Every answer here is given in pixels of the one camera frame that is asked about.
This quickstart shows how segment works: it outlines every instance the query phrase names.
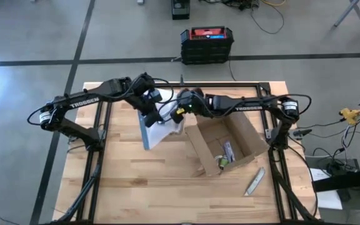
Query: concrete floor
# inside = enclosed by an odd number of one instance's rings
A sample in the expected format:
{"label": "concrete floor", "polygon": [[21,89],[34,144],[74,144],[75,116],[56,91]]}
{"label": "concrete floor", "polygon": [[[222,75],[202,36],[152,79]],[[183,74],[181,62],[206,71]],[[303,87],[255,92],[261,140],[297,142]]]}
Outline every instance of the concrete floor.
{"label": "concrete floor", "polygon": [[[334,29],[333,23],[348,0],[288,0],[278,9],[285,25],[277,35],[262,32],[249,12],[222,4],[192,0],[191,18],[172,21],[170,3],[147,0],[138,6],[130,0],[96,0],[80,59],[176,57],[179,34],[195,26],[228,26],[233,30],[233,56],[280,54],[360,53],[360,19],[353,10]],[[88,10],[87,0],[0,0],[0,61],[72,60]],[[256,19],[266,29],[281,25],[271,7],[261,4]],[[360,58],[279,59],[232,61],[239,81],[286,81],[290,93],[313,98],[300,126],[339,119],[342,108],[358,108]],[[0,216],[28,224],[36,200],[52,134],[26,122],[28,114],[63,93],[71,65],[0,66]],[[157,78],[178,81],[230,81],[227,64],[185,66],[179,62],[79,65],[72,91],[83,82],[104,81],[148,72]],[[74,119],[75,112],[67,114]],[[315,128],[320,135],[344,129],[344,124]],[[339,136],[307,136],[307,155],[316,147],[330,152],[340,148]],[[41,214],[51,220],[66,157],[67,139],[61,136]],[[360,134],[348,152],[360,164]],[[349,212],[320,209],[325,221],[345,223]],[[360,224],[353,211],[350,223]]]}

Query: cardboard box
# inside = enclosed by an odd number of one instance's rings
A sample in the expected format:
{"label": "cardboard box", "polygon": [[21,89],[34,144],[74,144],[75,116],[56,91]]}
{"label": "cardboard box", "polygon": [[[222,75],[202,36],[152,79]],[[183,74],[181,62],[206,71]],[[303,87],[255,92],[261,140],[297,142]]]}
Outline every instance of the cardboard box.
{"label": "cardboard box", "polygon": [[221,173],[214,158],[224,154],[223,144],[226,141],[230,141],[236,161],[227,164],[223,171],[250,163],[269,149],[243,112],[234,112],[220,119],[196,117],[197,125],[185,127],[184,130],[207,176]]}

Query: white paper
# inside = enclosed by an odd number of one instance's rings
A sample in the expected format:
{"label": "white paper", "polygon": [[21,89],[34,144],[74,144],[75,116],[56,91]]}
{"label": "white paper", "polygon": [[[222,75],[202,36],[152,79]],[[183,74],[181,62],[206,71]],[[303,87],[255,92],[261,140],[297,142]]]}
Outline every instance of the white paper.
{"label": "white paper", "polygon": [[[310,169],[314,181],[329,178],[329,175],[321,169]],[[317,206],[327,209],[343,209],[340,197],[336,190],[322,191],[317,193]]]}
{"label": "white paper", "polygon": [[[169,100],[172,95],[172,91],[158,89],[159,93],[162,96],[161,102]],[[177,93],[173,94],[172,99],[176,99]],[[162,107],[163,104],[156,103],[156,108],[159,109]],[[164,120],[170,119],[170,111],[176,107],[177,102],[173,101],[165,106],[160,110],[159,114],[162,116]],[[176,124],[173,120],[165,122],[164,124],[159,124],[155,122],[151,127],[146,127],[146,134],[147,134],[147,145],[144,145],[146,150],[152,149],[158,143],[160,143],[167,135],[172,133],[181,133],[183,131],[183,124],[186,118],[184,118],[179,124]]]}

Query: wooden tabletop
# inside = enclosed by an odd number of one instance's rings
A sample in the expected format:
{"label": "wooden tabletop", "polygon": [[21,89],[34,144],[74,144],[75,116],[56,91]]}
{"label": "wooden tabletop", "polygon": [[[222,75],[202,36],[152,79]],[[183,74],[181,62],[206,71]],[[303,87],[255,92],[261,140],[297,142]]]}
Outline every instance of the wooden tabletop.
{"label": "wooden tabletop", "polygon": [[[91,89],[99,84],[87,82],[84,87]],[[274,95],[288,93],[285,82],[270,82],[270,85]],[[207,87],[203,91],[234,98],[256,96],[253,87]],[[92,127],[95,112],[96,104],[79,108],[76,123]],[[260,113],[246,112],[246,115],[263,138]],[[195,116],[188,114],[185,126],[195,123]],[[76,141],[71,147],[82,144],[82,141]],[[300,146],[292,141],[289,145],[303,155]],[[60,211],[66,211],[79,194],[87,154],[83,147],[67,154],[54,219],[61,217],[63,214]],[[313,213],[315,197],[308,169],[294,152],[285,151],[285,155],[292,190]],[[200,167],[197,154],[184,133],[169,136],[152,150],[145,151],[137,112],[124,101],[114,103],[94,222],[279,222],[268,154],[261,154],[253,162],[219,177],[193,177]],[[265,168],[266,174],[252,195],[244,197],[248,184],[260,167]],[[282,195],[289,217],[285,194]],[[86,212],[90,198],[91,191],[86,199]]]}

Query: table leg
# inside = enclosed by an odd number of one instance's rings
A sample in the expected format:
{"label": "table leg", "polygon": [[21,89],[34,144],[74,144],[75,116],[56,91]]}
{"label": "table leg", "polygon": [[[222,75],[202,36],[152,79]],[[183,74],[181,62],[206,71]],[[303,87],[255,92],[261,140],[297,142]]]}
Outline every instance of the table leg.
{"label": "table leg", "polygon": [[334,24],[334,26],[338,26],[341,24],[341,22],[345,19],[345,17],[353,10],[354,6],[359,2],[359,0],[353,0],[348,8],[341,14],[341,16],[338,18],[337,22]]}

